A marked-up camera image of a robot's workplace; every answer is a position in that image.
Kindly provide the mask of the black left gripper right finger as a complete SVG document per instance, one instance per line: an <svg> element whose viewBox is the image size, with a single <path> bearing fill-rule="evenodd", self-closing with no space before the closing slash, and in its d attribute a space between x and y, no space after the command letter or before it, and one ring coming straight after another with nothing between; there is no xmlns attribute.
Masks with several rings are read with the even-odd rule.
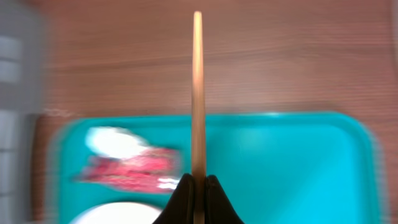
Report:
<svg viewBox="0 0 398 224"><path fill-rule="evenodd" d="M205 179L205 224L243 224L215 175Z"/></svg>

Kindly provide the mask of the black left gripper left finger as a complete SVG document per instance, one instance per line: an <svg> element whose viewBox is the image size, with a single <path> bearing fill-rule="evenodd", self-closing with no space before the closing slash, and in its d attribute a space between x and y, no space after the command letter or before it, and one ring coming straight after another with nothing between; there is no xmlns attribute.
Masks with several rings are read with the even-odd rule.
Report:
<svg viewBox="0 0 398 224"><path fill-rule="evenodd" d="M184 174L153 224L193 224L194 206L195 181L191 174Z"/></svg>

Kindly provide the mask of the white dinner plate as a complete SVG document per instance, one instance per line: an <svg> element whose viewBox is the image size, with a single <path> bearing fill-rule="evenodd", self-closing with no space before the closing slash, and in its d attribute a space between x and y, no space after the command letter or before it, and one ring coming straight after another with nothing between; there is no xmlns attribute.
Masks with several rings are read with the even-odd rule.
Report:
<svg viewBox="0 0 398 224"><path fill-rule="evenodd" d="M137 202L113 202L87 209L71 224L152 224L162 209Z"/></svg>

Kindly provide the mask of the wooden chopstick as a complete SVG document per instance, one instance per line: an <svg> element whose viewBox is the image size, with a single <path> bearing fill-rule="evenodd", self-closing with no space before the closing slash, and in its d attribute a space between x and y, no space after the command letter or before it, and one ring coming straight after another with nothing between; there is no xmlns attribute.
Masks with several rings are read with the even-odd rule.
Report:
<svg viewBox="0 0 398 224"><path fill-rule="evenodd" d="M192 176L195 179L194 224L205 223L204 181L206 177L205 93L203 74L202 13L193 15L192 55Z"/></svg>

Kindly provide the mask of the white napkin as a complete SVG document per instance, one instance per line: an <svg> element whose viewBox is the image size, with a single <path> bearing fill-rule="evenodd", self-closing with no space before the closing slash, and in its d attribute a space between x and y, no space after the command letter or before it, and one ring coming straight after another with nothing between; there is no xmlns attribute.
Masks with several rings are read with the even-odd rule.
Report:
<svg viewBox="0 0 398 224"><path fill-rule="evenodd" d="M150 149L144 138L128 129L111 126L90 128L85 143L95 154L111 159L129 159Z"/></svg>

